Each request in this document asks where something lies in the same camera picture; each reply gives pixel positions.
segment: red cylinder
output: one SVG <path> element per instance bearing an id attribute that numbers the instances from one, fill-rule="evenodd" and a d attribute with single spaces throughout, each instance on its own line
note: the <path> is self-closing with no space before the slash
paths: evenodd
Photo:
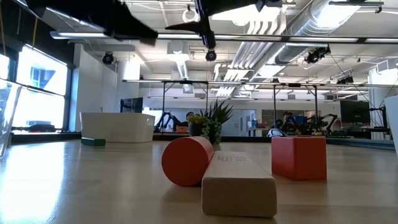
<path id="1" fill-rule="evenodd" d="M 181 187 L 198 185 L 213 154 L 213 146 L 203 137 L 176 139 L 163 152 L 164 174 L 171 182 Z"/>

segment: red box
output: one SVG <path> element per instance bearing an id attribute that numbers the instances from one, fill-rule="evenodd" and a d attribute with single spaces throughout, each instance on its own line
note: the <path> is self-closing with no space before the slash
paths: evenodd
<path id="1" fill-rule="evenodd" d="M 272 138 L 272 173 L 293 180 L 327 178 L 325 138 Z"/>

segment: monitor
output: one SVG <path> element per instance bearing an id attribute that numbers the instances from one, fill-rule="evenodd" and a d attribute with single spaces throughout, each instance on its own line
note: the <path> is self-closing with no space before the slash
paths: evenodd
<path id="1" fill-rule="evenodd" d="M 364 101 L 340 101 L 341 122 L 369 124 L 371 114 L 369 102 Z"/>
<path id="2" fill-rule="evenodd" d="M 140 98 L 130 98 L 120 100 L 120 113 L 142 113 L 144 100 Z"/>

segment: beige rectangular block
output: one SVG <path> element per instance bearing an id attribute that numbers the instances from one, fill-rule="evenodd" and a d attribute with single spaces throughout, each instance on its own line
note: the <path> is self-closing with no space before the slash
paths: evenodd
<path id="1" fill-rule="evenodd" d="M 244 152 L 216 151 L 202 180 L 201 207 L 207 215 L 273 217 L 274 178 Z"/>

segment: person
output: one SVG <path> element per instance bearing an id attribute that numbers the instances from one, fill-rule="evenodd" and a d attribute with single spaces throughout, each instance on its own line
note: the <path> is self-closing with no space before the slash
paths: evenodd
<path id="1" fill-rule="evenodd" d="M 189 125 L 189 118 L 192 117 L 193 115 L 195 115 L 192 111 L 188 112 L 187 115 L 185 115 L 185 118 L 187 119 L 187 121 L 181 122 L 179 124 L 179 126 L 184 126 L 184 127 L 188 127 Z"/>

